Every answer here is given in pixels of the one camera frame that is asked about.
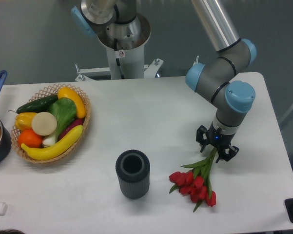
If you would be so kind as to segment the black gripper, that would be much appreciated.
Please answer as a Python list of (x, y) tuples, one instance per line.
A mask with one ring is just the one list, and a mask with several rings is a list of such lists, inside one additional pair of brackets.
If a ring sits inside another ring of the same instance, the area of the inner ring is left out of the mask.
[(231, 145), (234, 133), (228, 128), (210, 125), (209, 130), (201, 125), (196, 131), (196, 142), (200, 145), (200, 152), (202, 153), (208, 144), (217, 148), (218, 158), (216, 163), (220, 160), (226, 162), (230, 161), (239, 152), (239, 148)]

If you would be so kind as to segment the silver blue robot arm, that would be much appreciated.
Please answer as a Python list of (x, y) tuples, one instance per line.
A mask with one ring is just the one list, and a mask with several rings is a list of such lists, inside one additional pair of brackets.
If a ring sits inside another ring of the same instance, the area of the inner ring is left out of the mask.
[(233, 79), (254, 61), (257, 50), (239, 36), (221, 1), (194, 0), (192, 4), (217, 52), (214, 62), (193, 65), (185, 78), (195, 93), (217, 109), (210, 127), (197, 129), (196, 141), (201, 150), (212, 145), (219, 160), (229, 161), (239, 151), (231, 141), (255, 99), (250, 84)]

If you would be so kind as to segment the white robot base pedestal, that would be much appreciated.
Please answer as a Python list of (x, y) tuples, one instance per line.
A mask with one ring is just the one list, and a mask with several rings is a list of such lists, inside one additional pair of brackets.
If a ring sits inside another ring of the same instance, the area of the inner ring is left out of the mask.
[(111, 79), (144, 77), (144, 46), (151, 35), (135, 0), (83, 0), (71, 9), (78, 28), (105, 47)]

